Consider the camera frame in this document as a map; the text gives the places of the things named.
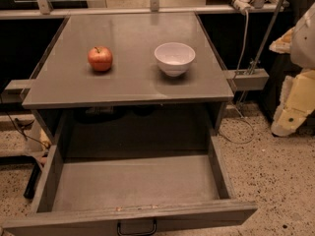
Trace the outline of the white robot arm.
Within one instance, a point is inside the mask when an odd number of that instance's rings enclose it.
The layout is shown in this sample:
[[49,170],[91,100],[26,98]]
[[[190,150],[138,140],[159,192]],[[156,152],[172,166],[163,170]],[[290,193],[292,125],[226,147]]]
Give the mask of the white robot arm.
[[285,77],[271,126],[274,135],[286,137],[315,111],[315,3],[269,49],[288,54],[290,61],[301,68],[294,78]]

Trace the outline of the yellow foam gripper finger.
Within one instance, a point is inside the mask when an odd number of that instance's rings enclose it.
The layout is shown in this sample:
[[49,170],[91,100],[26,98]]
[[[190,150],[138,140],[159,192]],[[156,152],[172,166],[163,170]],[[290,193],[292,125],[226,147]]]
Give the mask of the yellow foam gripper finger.
[[286,76],[271,131],[279,137],[289,136],[315,111],[315,71],[303,70],[296,77]]

